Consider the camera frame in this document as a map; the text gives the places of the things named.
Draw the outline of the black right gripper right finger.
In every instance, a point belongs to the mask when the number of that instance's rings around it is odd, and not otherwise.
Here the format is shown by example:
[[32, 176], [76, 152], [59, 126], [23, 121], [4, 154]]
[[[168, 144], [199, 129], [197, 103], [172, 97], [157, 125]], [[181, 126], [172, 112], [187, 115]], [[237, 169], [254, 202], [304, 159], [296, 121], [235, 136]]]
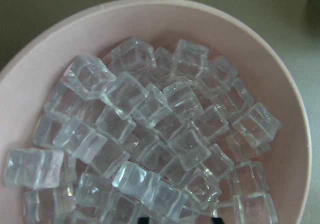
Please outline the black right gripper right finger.
[[225, 224], [223, 219], [220, 217], [211, 217], [212, 224]]

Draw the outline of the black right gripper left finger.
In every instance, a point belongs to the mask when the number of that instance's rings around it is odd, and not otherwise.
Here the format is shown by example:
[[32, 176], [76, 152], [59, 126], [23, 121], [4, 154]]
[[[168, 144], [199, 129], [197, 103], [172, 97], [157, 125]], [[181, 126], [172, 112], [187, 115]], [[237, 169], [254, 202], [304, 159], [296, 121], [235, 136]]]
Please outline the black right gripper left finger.
[[138, 224], [150, 224], [150, 217], [139, 217]]

